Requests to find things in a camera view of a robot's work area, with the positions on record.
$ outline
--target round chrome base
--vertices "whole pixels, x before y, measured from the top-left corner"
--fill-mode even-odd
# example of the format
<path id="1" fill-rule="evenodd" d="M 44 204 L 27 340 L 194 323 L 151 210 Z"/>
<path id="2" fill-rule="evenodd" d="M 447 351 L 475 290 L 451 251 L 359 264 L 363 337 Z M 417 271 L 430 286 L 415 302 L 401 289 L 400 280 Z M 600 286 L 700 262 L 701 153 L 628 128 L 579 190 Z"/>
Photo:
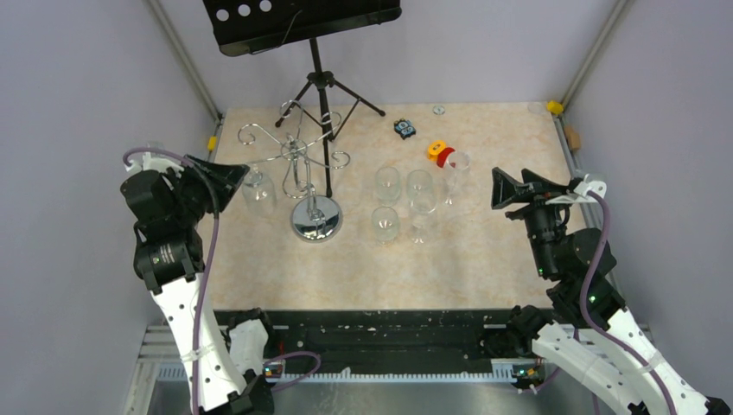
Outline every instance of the round chrome base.
<path id="1" fill-rule="evenodd" d="M 306 242 L 324 242 L 333 238 L 343 223 L 339 204 L 326 196 L 316 196 L 316 208 L 314 214 L 310 214 L 308 202 L 309 198 L 306 197 L 293 208 L 290 216 L 293 231 Z"/>

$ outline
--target white wall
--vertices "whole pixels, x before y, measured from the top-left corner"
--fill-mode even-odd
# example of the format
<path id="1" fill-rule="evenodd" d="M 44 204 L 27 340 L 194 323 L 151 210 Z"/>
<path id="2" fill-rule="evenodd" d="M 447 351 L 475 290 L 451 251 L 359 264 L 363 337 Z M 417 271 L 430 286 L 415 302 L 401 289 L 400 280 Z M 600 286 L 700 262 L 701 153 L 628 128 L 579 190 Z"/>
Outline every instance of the white wall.
<path id="1" fill-rule="evenodd" d="M 634 2 L 570 108 L 617 275 L 665 357 L 733 402 L 733 2 Z"/>
<path id="2" fill-rule="evenodd" d="M 140 0 L 6 3 L 0 56 L 0 412 L 120 413 L 159 313 L 120 157 L 201 155 L 213 122 Z"/>
<path id="3" fill-rule="evenodd" d="M 306 41 L 224 56 L 201 0 L 162 3 L 222 109 L 280 105 L 313 70 Z M 374 103 L 561 99 L 613 4 L 403 0 L 394 22 L 320 38 L 323 67 Z M 315 90 L 305 100 L 317 102 Z M 329 100 L 352 102 L 337 91 Z"/>

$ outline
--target marble-patterned table surface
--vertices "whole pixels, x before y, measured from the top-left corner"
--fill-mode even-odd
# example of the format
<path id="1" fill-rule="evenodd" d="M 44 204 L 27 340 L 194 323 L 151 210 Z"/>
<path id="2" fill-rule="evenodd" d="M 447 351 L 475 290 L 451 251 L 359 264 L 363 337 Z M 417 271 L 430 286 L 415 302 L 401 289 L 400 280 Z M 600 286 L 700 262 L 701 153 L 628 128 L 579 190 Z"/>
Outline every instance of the marble-patterned table surface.
<path id="1" fill-rule="evenodd" d="M 322 244 L 299 240 L 290 229 L 290 211 L 298 201 L 280 190 L 287 162 L 261 166 L 277 188 L 277 209 L 271 219 L 247 210 L 238 193 L 221 215 L 220 234 L 208 292 L 217 310 L 263 307 L 269 310 L 379 310 L 507 308 L 515 304 L 549 307 L 537 276 L 524 224 L 510 221 L 503 211 L 491 210 L 491 168 L 500 166 L 519 177 L 531 169 L 555 182 L 569 172 L 551 116 L 531 113 L 526 103 L 448 104 L 445 113 L 433 105 L 384 105 L 380 117 L 359 105 L 332 150 L 351 154 L 345 169 L 333 172 L 334 199 L 344 212 L 341 230 Z M 346 114 L 348 107 L 332 111 Z M 273 125 L 277 108 L 232 109 L 217 149 L 217 163 L 243 163 L 279 153 L 277 144 L 260 137 L 244 146 L 239 127 L 258 123 L 276 137 L 295 132 L 296 117 Z M 398 118 L 409 119 L 417 135 L 403 141 L 393 130 Z M 320 128 L 303 121 L 306 142 L 320 136 Z M 471 156 L 464 197 L 454 206 L 440 204 L 437 229 L 424 245 L 411 242 L 405 178 L 414 169 L 429 171 L 444 191 L 444 172 L 427 160 L 428 144 L 442 139 Z M 309 155 L 322 160 L 322 146 Z M 403 194 L 394 207 L 402 220 L 395 243 L 379 246 L 372 235 L 370 216 L 379 206 L 373 177 L 382 166 L 394 166 L 403 177 Z M 319 193 L 324 192 L 323 169 L 313 169 Z M 208 247 L 212 227 L 208 215 L 199 233 Z M 573 208 L 570 230 L 581 227 Z"/>

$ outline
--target music stand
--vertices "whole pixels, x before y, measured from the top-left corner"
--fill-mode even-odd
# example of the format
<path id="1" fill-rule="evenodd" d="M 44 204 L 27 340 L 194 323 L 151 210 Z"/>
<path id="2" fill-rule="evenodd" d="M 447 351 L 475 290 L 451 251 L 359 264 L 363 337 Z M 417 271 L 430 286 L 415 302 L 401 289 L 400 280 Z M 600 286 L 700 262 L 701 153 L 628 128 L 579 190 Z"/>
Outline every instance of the music stand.
<path id="1" fill-rule="evenodd" d="M 318 90 L 321 116 L 315 118 L 306 114 L 322 125 L 323 134 L 328 134 L 323 140 L 323 161 L 327 166 L 330 163 L 328 142 L 336 139 L 360 102 L 385 116 L 384 111 L 336 80 L 333 73 L 323 71 L 316 38 L 396 20 L 402 14 L 399 0 L 203 0 L 203 3 L 214 27 L 219 50 L 227 56 L 259 54 L 309 39 L 315 71 L 308 74 L 308 81 L 294 100 L 299 101 L 311 86 Z M 356 99 L 336 132 L 333 132 L 331 123 L 322 123 L 330 117 L 326 87 L 334 86 Z M 281 117 L 275 126 L 279 127 L 283 119 Z M 331 173 L 328 168 L 325 171 L 326 196 L 331 197 Z"/>

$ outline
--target tripod leg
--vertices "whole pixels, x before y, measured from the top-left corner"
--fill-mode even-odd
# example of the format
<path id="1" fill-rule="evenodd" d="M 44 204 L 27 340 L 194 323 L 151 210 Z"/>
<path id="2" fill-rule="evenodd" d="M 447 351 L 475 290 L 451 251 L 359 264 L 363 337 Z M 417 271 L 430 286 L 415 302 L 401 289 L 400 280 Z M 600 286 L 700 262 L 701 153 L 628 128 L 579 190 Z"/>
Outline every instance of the tripod leg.
<path id="1" fill-rule="evenodd" d="M 372 104 L 371 102 L 369 102 L 366 99 L 364 99 L 364 97 L 360 96 L 358 93 L 355 93 L 354 91 L 348 89 L 345 85 L 343 85 L 342 83 L 340 83 L 338 80 L 334 80 L 334 84 L 336 84 L 336 86 L 338 86 L 339 88 L 341 88 L 343 90 L 343 92 L 351 95 L 352 97 L 354 97 L 354 98 L 358 99 L 359 101 L 363 102 L 364 105 L 366 105 L 369 108 L 372 108 L 373 110 L 375 110 L 382 117 L 384 117 L 386 115 L 386 112 L 384 112 L 384 111 L 380 110 L 379 108 L 377 108 L 376 106 L 374 106 L 374 104 Z"/>
<path id="2" fill-rule="evenodd" d="M 310 88 L 311 85 L 313 85 L 313 82 L 311 82 L 311 81 L 306 82 L 306 84 L 303 87 L 303 89 L 300 90 L 300 92 L 298 93 L 298 95 L 296 96 L 296 98 L 293 99 L 293 100 L 294 101 L 300 101 L 300 98 L 302 98 L 303 95 L 305 95 L 306 91 L 308 91 L 308 88 Z M 287 117 L 290 114 L 290 110 L 292 110 L 292 109 L 293 109 L 293 104 L 290 104 L 290 106 L 288 107 L 288 109 L 285 110 L 285 112 L 283 113 L 283 116 L 280 117 L 280 119 L 275 122 L 275 127 L 280 128 L 280 125 L 283 124 L 283 120 L 285 120 L 285 117 Z"/>
<path id="3" fill-rule="evenodd" d="M 318 98 L 321 101 L 321 116 L 323 117 L 324 114 L 329 113 L 328 109 L 328 97 L 326 96 L 326 88 L 318 88 Z M 330 116 L 328 116 L 326 119 L 323 119 L 323 121 L 331 119 Z M 331 162 L 331 156 L 328 153 L 328 141 L 334 136 L 334 129 L 331 128 L 331 123 L 326 123 L 321 126 L 323 134 L 330 133 L 327 137 L 323 139 L 323 164 L 326 164 L 327 166 L 330 165 Z M 331 169 L 328 167 L 326 170 L 326 197 L 330 198 L 334 192 L 331 190 Z"/>

